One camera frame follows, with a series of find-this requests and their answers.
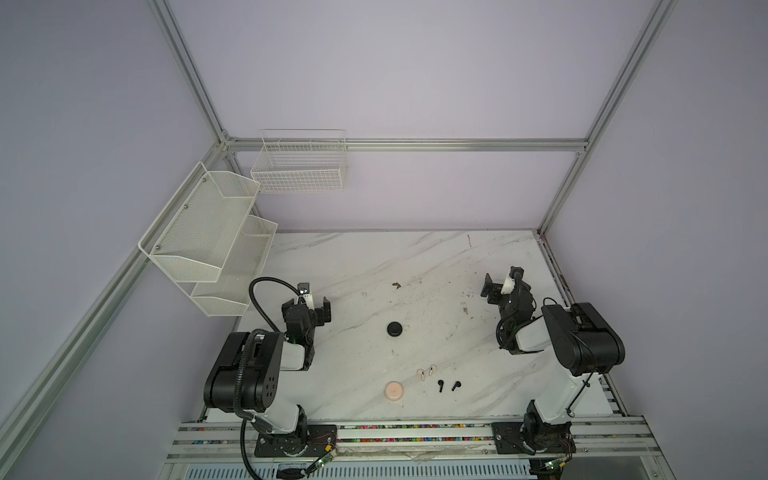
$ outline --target lavender wall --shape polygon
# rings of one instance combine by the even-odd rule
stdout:
[[[141,0],[3,2],[0,45],[4,422],[213,137]],[[156,476],[229,326],[152,267],[12,478]]]
[[[680,2],[548,236],[680,480],[764,456],[766,22],[765,2]]]
[[[467,138],[584,137],[654,2],[171,3],[232,135]],[[572,161],[359,153],[343,194],[257,203],[289,230],[536,227]]]

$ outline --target black cable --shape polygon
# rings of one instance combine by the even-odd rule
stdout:
[[[245,376],[245,369],[248,367],[248,362],[253,358],[253,351],[256,349],[256,334],[265,333],[264,329],[255,329],[248,335],[243,345],[243,351],[240,353],[240,361],[237,363],[237,371],[235,372],[235,386],[234,397],[232,399],[232,410],[235,415],[242,419],[253,420],[253,414],[245,413],[243,411],[243,378]]]
[[[248,454],[245,451],[245,425],[247,423],[248,421],[243,419],[243,423],[240,424],[240,454],[243,456],[243,465],[245,465],[245,469],[248,471],[248,475],[250,475],[253,480],[262,480],[262,478],[253,470],[253,467],[250,466],[250,462],[248,461]]]
[[[503,327],[504,321],[506,321],[506,319],[508,319],[509,317],[515,315],[518,312],[518,308],[517,307],[520,305],[520,296],[523,293],[523,286],[522,286],[523,278],[522,278],[522,275],[520,274],[520,272],[515,272],[515,278],[513,280],[515,281],[515,288],[509,293],[509,297],[510,297],[509,303],[511,303],[511,297],[514,295],[515,296],[515,310],[512,311],[512,313],[509,313],[509,314],[503,316],[502,319],[500,319],[498,321],[498,323],[496,324],[496,342],[498,343],[498,348],[501,349],[501,350],[509,350],[509,346],[512,343],[512,341],[515,339],[515,334],[517,333],[517,330],[520,330],[520,329],[512,330],[511,332],[507,333],[507,338],[506,339],[502,339],[502,327]],[[533,299],[533,310],[534,311],[536,311],[537,306],[538,305],[536,304],[536,299],[534,298]],[[533,320],[538,320],[540,318],[541,318],[541,316],[537,316]]]
[[[275,476],[281,480],[300,480],[301,478],[308,477],[310,474],[316,472],[318,468],[323,466],[320,461],[323,460],[328,452],[331,452],[331,450],[320,454],[320,456],[306,468],[285,468],[283,470],[278,470]]]
[[[589,372],[589,376],[587,377],[586,380],[584,380],[584,385],[581,386],[581,388],[579,389],[574,399],[571,400],[571,403],[569,403],[567,407],[565,407],[565,413],[567,413],[568,416],[573,419],[576,415],[571,411],[571,407],[574,405],[574,403],[576,403],[576,400],[578,400],[578,398],[581,396],[581,393],[584,391],[584,389],[590,386],[589,381],[592,378],[592,375],[594,375],[598,370],[598,358],[594,356],[594,353],[592,353],[592,349],[590,349],[589,346],[586,343],[584,343],[584,340],[580,339],[578,335],[576,335],[571,331],[569,331],[568,333],[570,333],[571,336],[573,336],[576,340],[581,342],[581,345],[583,345],[585,349],[587,349],[589,354],[592,355],[592,371]]]
[[[286,282],[285,280],[281,280],[279,278],[275,278],[273,276],[260,276],[259,278],[256,278],[253,280],[253,282],[250,283],[248,286],[248,295],[250,296],[250,301],[253,303],[253,306],[256,307],[256,310],[259,311],[261,316],[266,320],[266,322],[272,327],[272,330],[275,332],[279,332],[280,330],[277,328],[277,326],[273,323],[273,321],[267,316],[266,312],[261,308],[261,305],[256,301],[256,296],[253,295],[253,288],[256,286],[259,282],[275,282],[279,283],[280,285],[287,286],[291,289],[292,292],[296,294],[296,296],[301,296],[301,293],[299,293],[299,290],[291,285],[290,283]]]

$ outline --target black puck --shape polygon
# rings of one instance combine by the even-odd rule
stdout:
[[[402,325],[397,322],[392,322],[386,326],[386,332],[389,336],[398,336],[402,333]]]

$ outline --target ventilation grille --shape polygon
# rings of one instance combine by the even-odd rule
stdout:
[[[264,480],[276,478],[276,468],[306,466],[308,463],[255,463],[253,469]],[[434,460],[431,462],[339,462],[322,467],[309,478],[439,478],[440,480],[505,480],[536,478],[528,470],[528,460]],[[188,480],[199,478],[250,478],[245,467],[232,463],[196,464],[187,470]]]

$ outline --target white wire basket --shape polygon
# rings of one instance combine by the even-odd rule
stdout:
[[[262,130],[263,147],[250,171],[262,194],[344,190],[344,130]]]
[[[229,171],[200,174],[165,230],[139,248],[208,316],[241,316],[261,274],[277,223],[250,214],[259,182]]]
[[[263,270],[276,230],[277,223],[248,215],[219,280],[197,283],[190,294],[206,315],[242,316],[246,312],[248,286]]]

